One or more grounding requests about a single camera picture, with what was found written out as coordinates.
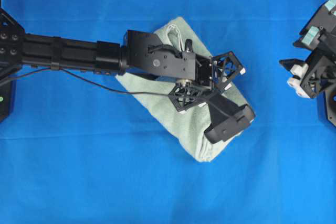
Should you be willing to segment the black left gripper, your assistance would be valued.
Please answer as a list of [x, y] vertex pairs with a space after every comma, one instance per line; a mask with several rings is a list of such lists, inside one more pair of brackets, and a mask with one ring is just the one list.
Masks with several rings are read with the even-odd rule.
[[179, 51], [154, 33], [128, 30], [124, 45], [129, 56], [127, 72], [147, 80], [189, 80], [177, 82], [168, 94], [181, 114], [204, 103], [218, 110], [210, 100], [217, 94], [216, 89], [230, 89], [232, 81], [246, 72], [232, 51], [211, 59], [195, 52]]

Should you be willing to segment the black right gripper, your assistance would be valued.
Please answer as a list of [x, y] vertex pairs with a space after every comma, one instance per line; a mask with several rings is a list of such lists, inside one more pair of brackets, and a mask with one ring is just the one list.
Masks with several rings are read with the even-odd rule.
[[293, 75], [287, 84], [301, 98], [314, 99], [335, 84], [335, 57], [323, 50], [314, 50], [306, 61], [285, 59], [279, 63]]

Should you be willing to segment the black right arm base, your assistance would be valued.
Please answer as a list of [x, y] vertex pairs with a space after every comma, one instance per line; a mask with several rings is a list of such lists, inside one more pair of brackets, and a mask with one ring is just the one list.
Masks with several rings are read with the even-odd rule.
[[335, 84], [319, 94], [317, 108], [319, 121], [335, 130]]

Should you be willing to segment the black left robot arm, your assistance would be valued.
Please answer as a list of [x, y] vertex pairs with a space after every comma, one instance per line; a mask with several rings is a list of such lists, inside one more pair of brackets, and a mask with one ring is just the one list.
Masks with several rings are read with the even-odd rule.
[[129, 72], [148, 80], [168, 78], [175, 83], [168, 94], [175, 108], [188, 110], [205, 103], [212, 115], [240, 117], [247, 105], [222, 97], [243, 66], [232, 52], [216, 57], [195, 53], [192, 41], [176, 49], [158, 35], [128, 30], [125, 44], [87, 42], [33, 35], [7, 12], [1, 11], [1, 117], [10, 113], [15, 73], [23, 66], [36, 71], [80, 70], [96, 74], [123, 75]]

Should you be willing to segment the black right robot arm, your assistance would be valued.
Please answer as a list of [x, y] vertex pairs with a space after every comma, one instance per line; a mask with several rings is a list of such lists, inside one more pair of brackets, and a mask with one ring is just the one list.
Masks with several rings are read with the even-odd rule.
[[292, 74], [287, 84], [298, 96], [314, 99], [335, 84], [335, 0], [318, 8], [293, 45], [311, 53], [306, 60], [279, 61]]

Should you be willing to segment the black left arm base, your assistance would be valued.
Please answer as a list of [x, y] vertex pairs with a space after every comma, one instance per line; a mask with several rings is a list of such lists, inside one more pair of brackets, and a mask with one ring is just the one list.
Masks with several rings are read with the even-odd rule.
[[7, 119], [14, 109], [16, 80], [1, 84], [1, 123]]

